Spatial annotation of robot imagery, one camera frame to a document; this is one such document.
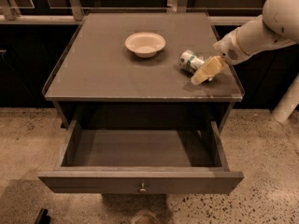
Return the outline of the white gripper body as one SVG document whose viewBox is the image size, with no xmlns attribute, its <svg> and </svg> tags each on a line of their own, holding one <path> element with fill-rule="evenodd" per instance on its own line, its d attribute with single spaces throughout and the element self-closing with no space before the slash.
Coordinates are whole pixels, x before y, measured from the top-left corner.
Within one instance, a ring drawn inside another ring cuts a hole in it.
<svg viewBox="0 0 299 224">
<path fill-rule="evenodd" d="M 236 35 L 237 31 L 232 31 L 213 45 L 217 53 L 230 65 L 243 63 L 249 59 L 249 55 L 239 47 Z"/>
</svg>

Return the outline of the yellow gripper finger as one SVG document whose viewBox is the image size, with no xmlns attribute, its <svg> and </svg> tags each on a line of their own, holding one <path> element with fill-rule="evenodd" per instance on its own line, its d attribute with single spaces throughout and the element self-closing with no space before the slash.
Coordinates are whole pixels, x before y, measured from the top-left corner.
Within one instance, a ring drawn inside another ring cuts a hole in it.
<svg viewBox="0 0 299 224">
<path fill-rule="evenodd" d="M 199 85 L 212 79 L 214 76 L 224 70 L 225 60 L 221 56 L 209 57 L 204 64 L 194 73 L 191 78 L 193 85 Z"/>
</svg>

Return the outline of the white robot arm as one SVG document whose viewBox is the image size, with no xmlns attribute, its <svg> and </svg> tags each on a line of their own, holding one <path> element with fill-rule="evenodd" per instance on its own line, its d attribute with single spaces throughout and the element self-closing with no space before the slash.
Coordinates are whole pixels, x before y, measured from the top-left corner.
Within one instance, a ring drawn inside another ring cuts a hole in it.
<svg viewBox="0 0 299 224">
<path fill-rule="evenodd" d="M 260 16 L 243 24 L 216 42 L 218 56 L 205 60 L 191 78 L 202 84 L 219 74 L 224 65 L 243 63 L 266 50 L 299 43 L 299 0 L 266 0 Z"/>
</svg>

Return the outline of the round robot base part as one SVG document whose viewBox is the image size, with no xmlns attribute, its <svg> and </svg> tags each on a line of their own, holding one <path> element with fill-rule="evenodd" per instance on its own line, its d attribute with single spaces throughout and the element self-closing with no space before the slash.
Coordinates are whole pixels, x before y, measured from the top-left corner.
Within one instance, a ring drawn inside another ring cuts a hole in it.
<svg viewBox="0 0 299 224">
<path fill-rule="evenodd" d="M 151 213 L 138 213 L 132 217 L 131 224 L 160 224 Z"/>
</svg>

